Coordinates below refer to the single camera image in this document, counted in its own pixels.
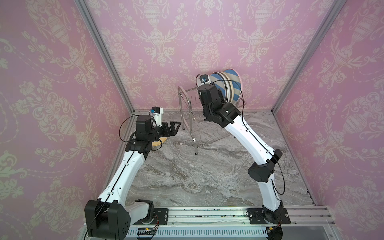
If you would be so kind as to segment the yellow plate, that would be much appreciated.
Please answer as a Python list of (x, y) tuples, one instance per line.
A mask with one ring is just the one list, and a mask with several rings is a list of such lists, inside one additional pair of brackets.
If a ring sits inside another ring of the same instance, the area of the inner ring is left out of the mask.
[(153, 147), (161, 146), (167, 139), (168, 137), (161, 137), (158, 141), (153, 142), (152, 146)]

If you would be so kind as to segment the orange sunburst plate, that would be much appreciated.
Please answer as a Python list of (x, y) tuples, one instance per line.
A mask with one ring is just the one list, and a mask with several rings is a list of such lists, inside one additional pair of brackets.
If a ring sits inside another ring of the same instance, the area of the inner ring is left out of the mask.
[(228, 78), (227, 76), (223, 73), (223, 72), (219, 72), (221, 78), (222, 78), (222, 82), (223, 82), (223, 85), (224, 85), (224, 89), (225, 89), (225, 101), (226, 103), (229, 103), (231, 100), (230, 100), (230, 84), (228, 82)]

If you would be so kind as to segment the beige plate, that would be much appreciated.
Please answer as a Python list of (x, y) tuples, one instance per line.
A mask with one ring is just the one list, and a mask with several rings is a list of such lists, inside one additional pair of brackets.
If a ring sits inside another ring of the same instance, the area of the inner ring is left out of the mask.
[(224, 82), (226, 86), (227, 102), (234, 104), (235, 89), (234, 89), (232, 80), (230, 79), (230, 76), (226, 72), (223, 72), (223, 75), (224, 75)]

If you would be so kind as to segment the blue striped plate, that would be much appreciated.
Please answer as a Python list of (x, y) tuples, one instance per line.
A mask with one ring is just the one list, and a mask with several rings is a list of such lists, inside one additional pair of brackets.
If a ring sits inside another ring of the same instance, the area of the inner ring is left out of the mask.
[(227, 92), (227, 87), (222, 75), (216, 72), (212, 73), (211, 75), (209, 75), (209, 80), (210, 82), (215, 84), (218, 90), (222, 92), (223, 97), (225, 97)]
[(231, 102), (234, 105), (238, 104), (238, 101), (241, 97), (241, 90), (242, 90), (242, 80), (240, 75), (237, 71), (234, 69), (225, 69), (224, 75), (226, 76), (227, 80), (227, 92), (226, 95), (228, 96), (228, 102)]

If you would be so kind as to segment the pink plate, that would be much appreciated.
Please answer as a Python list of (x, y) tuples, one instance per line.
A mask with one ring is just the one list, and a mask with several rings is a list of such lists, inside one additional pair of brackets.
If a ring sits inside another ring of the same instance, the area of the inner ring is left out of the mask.
[(242, 79), (241, 79), (241, 77), (237, 71), (235, 71), (235, 78), (234, 78), (233, 86), (234, 86), (234, 90), (235, 90), (234, 100), (237, 103), (241, 98), (241, 95), (242, 95), (241, 91), (243, 90)]

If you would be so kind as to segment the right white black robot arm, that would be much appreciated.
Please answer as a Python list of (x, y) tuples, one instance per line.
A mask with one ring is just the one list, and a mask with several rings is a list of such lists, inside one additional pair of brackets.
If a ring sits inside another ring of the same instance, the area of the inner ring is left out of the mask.
[(254, 163), (248, 174), (258, 183), (265, 219), (269, 223), (281, 223), (284, 204), (278, 197), (274, 172), (282, 151), (266, 144), (248, 125), (241, 111), (234, 104), (225, 102), (215, 84), (199, 86), (198, 93), (207, 121), (220, 125), (232, 134), (252, 156)]

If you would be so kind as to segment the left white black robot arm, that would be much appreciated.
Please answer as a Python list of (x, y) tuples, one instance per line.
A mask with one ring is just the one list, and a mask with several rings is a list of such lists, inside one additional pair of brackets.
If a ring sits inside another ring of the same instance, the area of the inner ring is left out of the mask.
[(124, 141), (120, 166), (99, 197), (85, 206), (85, 239), (123, 240), (135, 223), (158, 226), (153, 201), (136, 200), (126, 206), (126, 199), (139, 169), (154, 150), (153, 143), (176, 136), (180, 126), (181, 122), (162, 122), (161, 114), (136, 116), (136, 130)]

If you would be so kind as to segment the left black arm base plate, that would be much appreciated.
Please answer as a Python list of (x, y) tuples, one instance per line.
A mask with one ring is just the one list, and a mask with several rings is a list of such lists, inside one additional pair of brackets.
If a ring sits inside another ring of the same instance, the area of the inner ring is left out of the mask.
[(169, 209), (155, 208), (150, 211), (150, 215), (135, 222), (135, 225), (166, 225), (168, 223)]

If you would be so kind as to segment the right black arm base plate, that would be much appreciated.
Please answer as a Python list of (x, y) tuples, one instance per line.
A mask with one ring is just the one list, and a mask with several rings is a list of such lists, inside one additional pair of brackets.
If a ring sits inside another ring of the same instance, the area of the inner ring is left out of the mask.
[(275, 212), (263, 208), (249, 208), (246, 211), (246, 216), (248, 217), (251, 225), (291, 224), (290, 216), (285, 208), (276, 210)]

